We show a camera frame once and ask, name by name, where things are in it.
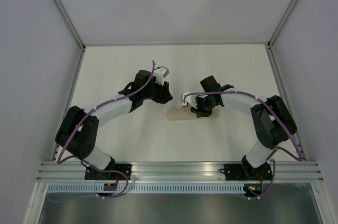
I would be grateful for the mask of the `beige cloth napkin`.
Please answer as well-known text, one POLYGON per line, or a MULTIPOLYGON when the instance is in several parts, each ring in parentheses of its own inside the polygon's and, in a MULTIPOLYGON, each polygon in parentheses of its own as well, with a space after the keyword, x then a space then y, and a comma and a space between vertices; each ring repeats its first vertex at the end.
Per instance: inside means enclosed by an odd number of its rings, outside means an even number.
POLYGON ((209 117, 197 117, 195 113, 192 113, 190 107, 170 108, 167 111, 167 119, 170 121, 184 121, 184 120, 202 120, 202 119, 217 119, 220 116, 218 109, 213 110, 209 117))

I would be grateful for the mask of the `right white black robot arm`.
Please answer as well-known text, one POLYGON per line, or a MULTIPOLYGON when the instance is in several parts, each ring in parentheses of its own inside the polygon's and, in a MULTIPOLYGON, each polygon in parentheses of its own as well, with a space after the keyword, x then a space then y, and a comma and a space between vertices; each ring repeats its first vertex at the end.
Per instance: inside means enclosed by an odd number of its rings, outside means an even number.
POLYGON ((222 86, 214 76, 203 79, 200 84, 203 92, 185 93, 181 97, 182 105, 189 106, 197 118, 210 117, 220 106, 234 108, 252 119, 257 140, 241 160, 240 170, 245 179, 262 174, 281 143, 294 140, 297 126, 280 96, 256 97, 232 85, 222 86))

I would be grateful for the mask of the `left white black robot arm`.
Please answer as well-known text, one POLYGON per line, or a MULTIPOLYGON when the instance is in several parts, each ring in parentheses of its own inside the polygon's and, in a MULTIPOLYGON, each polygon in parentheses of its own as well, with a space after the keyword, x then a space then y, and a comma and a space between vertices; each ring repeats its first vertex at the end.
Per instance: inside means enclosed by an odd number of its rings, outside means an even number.
POLYGON ((97 168, 97 174, 105 180, 115 175, 115 160, 96 145, 98 129, 118 116, 139 108, 144 101, 166 104, 173 99, 169 83, 164 78, 169 74, 166 67, 157 67, 152 72, 140 70, 115 97, 97 107, 83 109, 72 106, 55 136, 55 142, 75 158, 97 168))

